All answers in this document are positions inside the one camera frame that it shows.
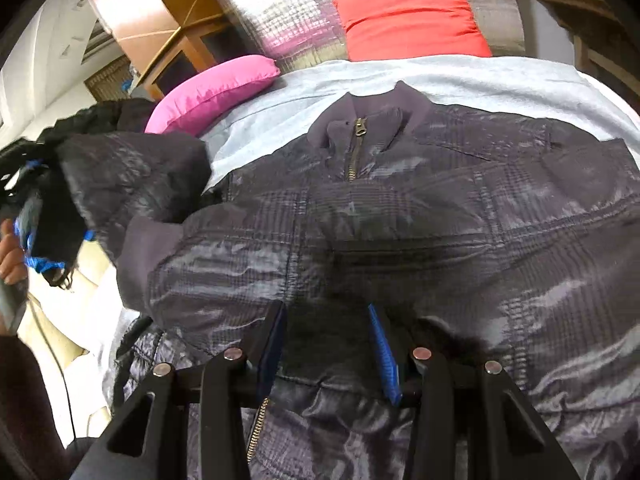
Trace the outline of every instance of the light blue bedsheet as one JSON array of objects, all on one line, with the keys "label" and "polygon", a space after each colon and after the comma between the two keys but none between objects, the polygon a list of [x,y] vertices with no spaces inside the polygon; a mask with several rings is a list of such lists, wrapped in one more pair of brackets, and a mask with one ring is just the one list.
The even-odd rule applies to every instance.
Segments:
[{"label": "light blue bedsheet", "polygon": [[640,130],[634,118],[569,65],[526,57],[334,60],[278,78],[269,91],[219,120],[202,137],[213,160],[209,184],[306,133],[345,92],[379,94],[398,80],[436,103],[555,118],[599,140],[620,137],[640,165]]}]

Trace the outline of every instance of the wooden cabinet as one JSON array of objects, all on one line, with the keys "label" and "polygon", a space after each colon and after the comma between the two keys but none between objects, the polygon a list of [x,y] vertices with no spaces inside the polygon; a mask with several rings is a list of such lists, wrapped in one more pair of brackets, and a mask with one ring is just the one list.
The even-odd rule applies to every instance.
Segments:
[{"label": "wooden cabinet", "polygon": [[92,1],[155,99],[246,53],[217,0]]}]

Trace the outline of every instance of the wooden furniture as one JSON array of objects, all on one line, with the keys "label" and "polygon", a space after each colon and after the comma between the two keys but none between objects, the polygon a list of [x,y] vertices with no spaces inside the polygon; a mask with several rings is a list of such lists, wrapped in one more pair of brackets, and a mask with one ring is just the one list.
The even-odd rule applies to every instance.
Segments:
[{"label": "wooden furniture", "polygon": [[92,1],[154,99],[246,53],[217,0]]},{"label": "wooden furniture", "polygon": [[574,36],[575,67],[604,83],[640,114],[640,80]]},{"label": "wooden furniture", "polygon": [[129,59],[127,56],[121,56],[85,80],[84,85],[99,103],[117,101],[129,98],[122,85],[130,79]]}]

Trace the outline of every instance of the metal rivet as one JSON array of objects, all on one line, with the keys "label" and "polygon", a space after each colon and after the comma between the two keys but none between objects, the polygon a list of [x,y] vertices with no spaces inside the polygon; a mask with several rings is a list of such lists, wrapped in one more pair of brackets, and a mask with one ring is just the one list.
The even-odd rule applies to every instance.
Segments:
[{"label": "metal rivet", "polygon": [[420,361],[431,359],[431,350],[423,346],[418,346],[418,348],[414,348],[414,357]]},{"label": "metal rivet", "polygon": [[497,375],[502,371],[502,365],[498,361],[487,361],[484,363],[484,370],[491,375]]},{"label": "metal rivet", "polygon": [[235,361],[242,357],[242,350],[239,348],[227,348],[225,350],[225,359],[227,361]]},{"label": "metal rivet", "polygon": [[154,375],[156,377],[164,377],[171,371],[171,368],[169,363],[160,363],[154,367]]}]

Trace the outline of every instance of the red pillow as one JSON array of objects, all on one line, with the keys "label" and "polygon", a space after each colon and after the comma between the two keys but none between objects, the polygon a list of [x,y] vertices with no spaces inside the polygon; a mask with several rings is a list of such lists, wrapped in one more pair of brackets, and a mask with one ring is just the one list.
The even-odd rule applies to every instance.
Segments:
[{"label": "red pillow", "polygon": [[351,61],[491,57],[467,0],[334,0]]}]

